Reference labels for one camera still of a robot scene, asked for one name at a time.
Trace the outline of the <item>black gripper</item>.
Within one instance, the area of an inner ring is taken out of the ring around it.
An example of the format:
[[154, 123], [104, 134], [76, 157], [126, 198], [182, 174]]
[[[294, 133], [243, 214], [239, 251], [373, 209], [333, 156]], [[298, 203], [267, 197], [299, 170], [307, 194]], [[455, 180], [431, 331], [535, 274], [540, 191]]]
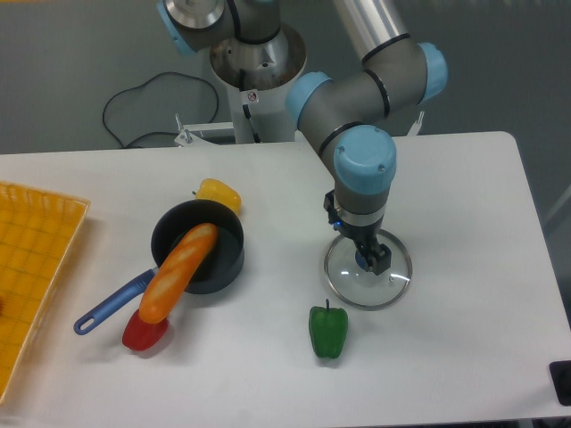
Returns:
[[324, 209], [332, 228], [345, 238], [355, 241], [355, 260], [358, 266], [375, 275], [383, 274], [391, 266], [391, 250], [376, 238], [385, 216], [385, 207], [369, 214], [355, 214], [342, 207], [335, 192], [325, 194]]

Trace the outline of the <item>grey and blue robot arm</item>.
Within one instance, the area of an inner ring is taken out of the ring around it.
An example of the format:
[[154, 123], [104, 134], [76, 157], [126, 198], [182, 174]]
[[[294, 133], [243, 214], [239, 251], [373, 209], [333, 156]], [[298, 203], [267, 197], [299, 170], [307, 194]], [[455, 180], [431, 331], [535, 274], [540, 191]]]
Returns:
[[335, 181], [324, 201], [329, 223], [354, 243], [364, 270], [382, 274], [392, 255], [377, 235], [396, 149], [375, 123], [440, 94], [448, 67], [434, 45], [412, 40], [395, 2], [337, 1], [335, 9], [361, 63], [341, 81], [305, 71], [305, 44], [282, 22], [276, 1], [157, 4], [180, 53], [208, 51], [237, 142], [304, 135]]

